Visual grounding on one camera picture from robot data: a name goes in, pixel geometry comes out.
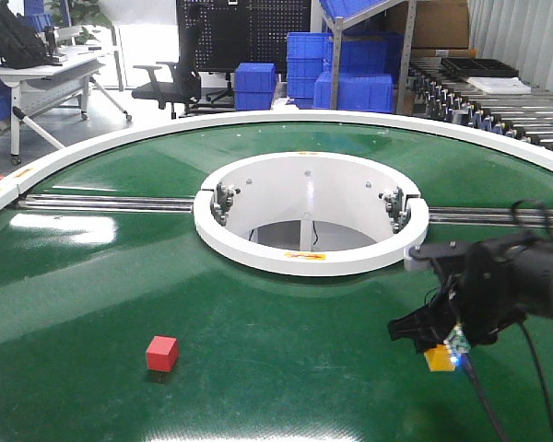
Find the white circular rim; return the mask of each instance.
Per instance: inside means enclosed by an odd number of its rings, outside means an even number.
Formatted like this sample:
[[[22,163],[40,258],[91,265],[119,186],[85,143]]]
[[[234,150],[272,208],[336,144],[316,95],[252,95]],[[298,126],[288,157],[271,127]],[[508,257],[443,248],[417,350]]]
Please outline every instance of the white circular rim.
[[[350,250],[306,252],[267,247],[246,240],[221,226],[213,217],[211,204],[215,189],[234,170],[280,158],[327,158],[360,164],[393,178],[394,182],[410,195],[406,208],[410,220],[406,226],[390,238],[373,245]],[[395,169],[365,158],[326,152],[285,152],[245,158],[230,163],[211,173],[194,198],[194,225],[201,239],[213,250],[235,262],[272,273],[297,276],[340,276],[370,272],[404,259],[404,249],[422,243],[429,224],[429,209],[420,198],[416,184]]]

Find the white inner ring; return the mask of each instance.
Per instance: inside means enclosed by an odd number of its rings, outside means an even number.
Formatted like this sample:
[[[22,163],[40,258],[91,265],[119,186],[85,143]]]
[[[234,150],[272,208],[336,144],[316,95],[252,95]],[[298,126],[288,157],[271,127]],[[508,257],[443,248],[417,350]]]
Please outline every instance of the white inner ring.
[[[239,191],[233,196],[225,227],[211,210],[219,183]],[[402,207],[410,217],[394,234],[386,202],[379,195],[393,194],[397,188],[403,191]],[[287,221],[300,221],[301,251],[249,240],[254,229]],[[313,252],[307,239],[313,221],[356,230],[375,243]],[[402,260],[404,248],[426,237],[429,213],[418,187],[397,170],[360,157],[290,152],[246,158],[213,172],[194,198],[194,222],[212,249],[236,262],[274,273],[336,276],[368,272]]]

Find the metal shelf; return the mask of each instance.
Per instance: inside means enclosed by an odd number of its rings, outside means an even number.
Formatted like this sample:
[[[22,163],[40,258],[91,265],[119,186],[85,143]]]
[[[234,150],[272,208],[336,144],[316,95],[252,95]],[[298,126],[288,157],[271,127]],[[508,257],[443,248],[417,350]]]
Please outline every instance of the metal shelf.
[[[409,59],[412,51],[412,37],[414,35],[414,23],[416,21],[416,3],[418,0],[385,0],[377,5],[373,5],[350,17],[329,17],[320,2],[322,16],[327,27],[334,34],[334,49],[332,54],[332,96],[330,98],[330,109],[338,107],[338,82],[340,79],[340,53],[342,52],[342,32],[361,21],[381,14],[390,7],[407,2],[407,20],[406,31],[404,33],[404,47],[402,49],[402,61],[397,82],[397,103],[395,113],[401,114],[404,111],[404,100],[406,97],[407,71],[409,68]]]

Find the office chair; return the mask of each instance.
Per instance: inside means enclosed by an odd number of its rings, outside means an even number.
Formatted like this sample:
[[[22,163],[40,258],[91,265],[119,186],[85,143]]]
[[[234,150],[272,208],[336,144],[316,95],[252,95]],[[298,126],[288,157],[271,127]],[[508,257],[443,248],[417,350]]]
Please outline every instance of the office chair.
[[[180,57],[178,63],[156,62],[167,65],[171,70],[172,82],[161,82],[156,78],[155,71],[161,66],[135,65],[136,69],[145,69],[149,77],[149,83],[137,87],[131,93],[134,99],[155,99],[159,109],[166,109],[166,104],[171,105],[171,118],[176,119],[174,105],[184,105],[184,114],[198,109],[198,101],[201,99],[201,76],[199,75],[194,55],[196,47],[203,33],[201,11],[207,7],[203,3],[191,4],[187,10],[187,17],[194,21],[180,37]]]
[[[226,72],[225,79],[228,82],[227,88],[223,90],[218,90],[217,92],[209,92],[208,94],[206,94],[206,100],[211,104],[214,104],[216,101],[224,99],[225,97],[234,96],[233,87],[231,86],[231,74],[229,72]]]

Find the green conveyor belt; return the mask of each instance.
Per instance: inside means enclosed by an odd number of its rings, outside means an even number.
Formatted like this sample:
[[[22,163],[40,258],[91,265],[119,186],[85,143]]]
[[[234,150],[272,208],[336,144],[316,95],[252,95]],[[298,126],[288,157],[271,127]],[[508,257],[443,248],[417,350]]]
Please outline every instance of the green conveyor belt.
[[[430,206],[509,207],[548,201],[553,173],[478,145],[398,129],[326,122],[269,122],[172,134],[90,158],[35,193],[192,196],[205,177],[238,159],[324,151],[378,161],[408,176]]]
[[[515,158],[325,123],[161,136],[87,159],[32,192],[193,195],[224,164],[285,150],[378,160],[433,206],[531,197],[553,207],[553,174]],[[427,242],[511,232],[434,225]],[[437,283],[401,263],[336,278],[257,271],[212,251],[191,215],[9,207],[0,213],[0,442],[498,440],[463,373],[430,373],[411,342],[389,339],[387,322],[421,306]],[[527,324],[553,400],[553,320]],[[169,375],[147,371],[156,334],[180,341]],[[549,440],[520,331],[471,356],[512,440]]]

